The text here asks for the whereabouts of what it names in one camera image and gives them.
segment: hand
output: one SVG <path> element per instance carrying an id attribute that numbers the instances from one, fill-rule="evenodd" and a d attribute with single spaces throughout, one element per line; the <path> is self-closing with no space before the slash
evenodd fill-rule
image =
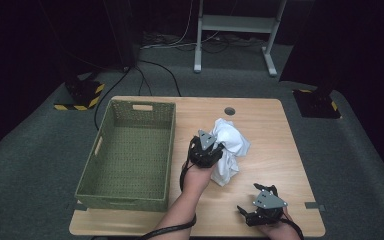
<path id="1" fill-rule="evenodd" d="M 183 182 L 183 192 L 193 194 L 195 196 L 201 196 L 202 192 L 204 192 L 205 188 L 207 188 L 210 183 L 211 173 L 213 172 L 215 166 L 216 164 L 214 164 L 211 168 L 199 168 L 196 165 L 190 167 Z"/>
<path id="2" fill-rule="evenodd" d="M 287 218 L 292 221 L 288 214 L 288 209 L 283 208 L 284 215 L 282 218 Z M 271 240 L 299 240 L 298 233 L 289 224 L 278 222 L 269 225 L 259 225 L 258 229 L 263 232 Z"/>

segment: white cloth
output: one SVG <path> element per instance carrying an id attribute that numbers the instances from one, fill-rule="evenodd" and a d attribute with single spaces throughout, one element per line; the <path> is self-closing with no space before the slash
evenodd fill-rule
<path id="1" fill-rule="evenodd" d="M 217 138 L 214 148 L 222 143 L 223 156 L 217 162 L 217 166 L 211 174 L 211 179 L 218 185 L 224 186 L 236 173 L 239 172 L 239 166 L 236 157 L 245 156 L 251 143 L 235 128 L 233 122 L 219 118 L 215 121 L 215 127 L 210 132 Z"/>

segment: white desk frame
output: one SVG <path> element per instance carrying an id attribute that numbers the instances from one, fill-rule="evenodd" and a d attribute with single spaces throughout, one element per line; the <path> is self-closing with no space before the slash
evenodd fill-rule
<path id="1" fill-rule="evenodd" d="M 277 30 L 282 19 L 283 10 L 285 9 L 286 0 L 281 0 L 277 15 L 275 18 L 259 18 L 259 17 L 238 17 L 238 16 L 221 16 L 221 15 L 205 15 L 203 14 L 204 0 L 200 0 L 198 15 L 198 34 L 195 47 L 195 65 L 194 72 L 200 73 L 202 70 L 201 57 L 201 41 L 203 30 L 215 31 L 233 31 L 233 32 L 253 32 L 253 33 L 270 33 L 267 47 L 262 47 L 263 56 L 266 60 L 267 69 L 272 77 L 277 76 L 277 71 L 270 55 L 273 42 L 276 37 Z"/>

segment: green basket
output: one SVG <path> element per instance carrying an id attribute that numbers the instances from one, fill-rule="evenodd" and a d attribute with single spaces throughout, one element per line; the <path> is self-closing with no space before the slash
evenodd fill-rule
<path id="1" fill-rule="evenodd" d="M 167 210 L 175 103 L 111 100 L 75 197 L 88 208 Z"/>

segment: forearm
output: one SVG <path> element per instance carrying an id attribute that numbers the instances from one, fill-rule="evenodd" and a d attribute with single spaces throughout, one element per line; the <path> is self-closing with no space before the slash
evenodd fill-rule
<path id="1" fill-rule="evenodd" d="M 171 205 L 165 216 L 161 219 L 155 229 L 171 227 L 175 225 L 185 224 L 195 216 L 196 206 L 201 194 L 194 194 L 183 192 Z M 151 238 L 152 240 L 158 239 L 189 239 L 191 228 L 179 230 L 175 232 L 166 233 L 160 236 Z"/>

